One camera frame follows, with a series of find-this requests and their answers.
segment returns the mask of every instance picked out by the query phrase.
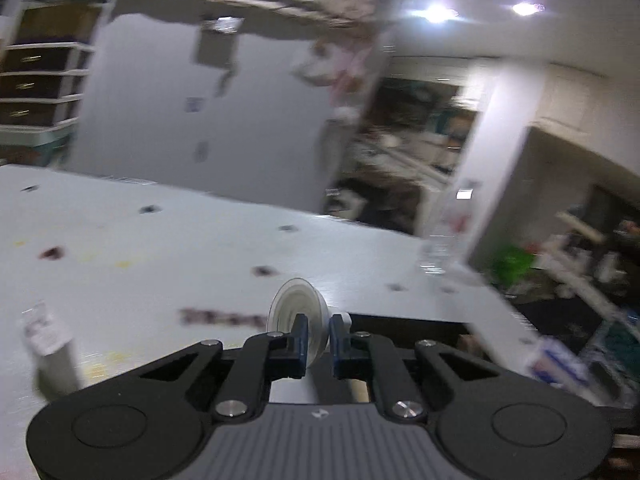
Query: light fixture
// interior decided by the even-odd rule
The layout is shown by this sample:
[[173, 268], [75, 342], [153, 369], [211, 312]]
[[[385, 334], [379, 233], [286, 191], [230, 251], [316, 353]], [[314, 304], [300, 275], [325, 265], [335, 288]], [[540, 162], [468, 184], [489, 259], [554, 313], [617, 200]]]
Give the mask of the light fixture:
[[545, 10], [545, 6], [541, 4], [530, 4], [527, 2], [520, 2], [519, 4], [515, 4], [513, 7], [513, 12], [519, 14], [521, 16], [530, 16], [535, 14], [536, 12], [540, 12], [541, 10]]
[[447, 20], [453, 20], [458, 15], [458, 12], [441, 5], [432, 5], [426, 10], [412, 10], [411, 15], [426, 18], [431, 23], [442, 23]]
[[474, 192], [473, 189], [459, 189], [456, 193], [457, 200], [469, 200], [471, 199], [471, 195]]

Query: drawer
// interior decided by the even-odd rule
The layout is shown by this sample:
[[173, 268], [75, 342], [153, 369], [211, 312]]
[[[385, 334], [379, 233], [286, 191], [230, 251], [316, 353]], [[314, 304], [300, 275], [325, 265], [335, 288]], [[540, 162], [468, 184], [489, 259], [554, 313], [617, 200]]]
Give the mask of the drawer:
[[6, 75], [0, 77], [0, 98], [57, 99], [60, 97], [62, 76]]
[[99, 15], [99, 7], [79, 2], [27, 9], [22, 14], [15, 43], [90, 43]]
[[7, 50], [2, 72], [31, 72], [33, 70], [66, 70], [72, 48], [19, 48]]
[[0, 124], [53, 126], [56, 122], [56, 110], [58, 107], [66, 110], [67, 104], [0, 103]]

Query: grooved gray surface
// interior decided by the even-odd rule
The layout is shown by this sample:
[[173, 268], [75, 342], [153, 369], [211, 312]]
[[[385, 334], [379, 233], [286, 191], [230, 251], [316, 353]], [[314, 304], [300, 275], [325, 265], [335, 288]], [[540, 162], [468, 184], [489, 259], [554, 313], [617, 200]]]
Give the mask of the grooved gray surface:
[[[313, 413], [324, 410], [320, 418]], [[269, 404], [223, 426], [180, 480], [467, 480], [422, 428], [392, 423], [373, 404]]]

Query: white tabletop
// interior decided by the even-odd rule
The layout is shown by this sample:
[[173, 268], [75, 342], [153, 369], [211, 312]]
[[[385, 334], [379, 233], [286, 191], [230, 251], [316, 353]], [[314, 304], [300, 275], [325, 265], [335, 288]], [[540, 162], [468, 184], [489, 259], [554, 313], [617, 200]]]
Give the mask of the white tabletop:
[[[148, 205], [161, 210], [141, 214]], [[62, 258], [39, 258], [55, 246]], [[266, 315], [293, 277], [354, 314], [466, 322], [498, 362], [520, 371], [529, 333], [506, 304], [463, 267], [453, 292], [442, 292], [417, 266], [419, 247], [418, 238], [273, 206], [3, 166], [0, 478], [36, 478], [24, 431], [44, 400], [18, 323], [39, 300], [71, 327], [85, 383], [206, 338], [241, 345], [255, 328], [185, 326], [180, 310]], [[256, 276], [256, 266], [277, 274]], [[396, 283], [400, 291], [389, 287]]]

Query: brown drawer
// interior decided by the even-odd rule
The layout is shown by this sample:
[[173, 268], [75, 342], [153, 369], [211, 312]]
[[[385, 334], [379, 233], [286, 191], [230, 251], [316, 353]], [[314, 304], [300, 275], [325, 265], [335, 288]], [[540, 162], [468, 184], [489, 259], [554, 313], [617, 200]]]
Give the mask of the brown drawer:
[[0, 98], [57, 99], [61, 84], [58, 75], [5, 75], [0, 77]]
[[24, 126], [53, 126], [57, 107], [41, 103], [0, 103], [0, 124], [23, 124]]
[[33, 70], [66, 70], [71, 48], [19, 48], [7, 50], [2, 72], [30, 72]]

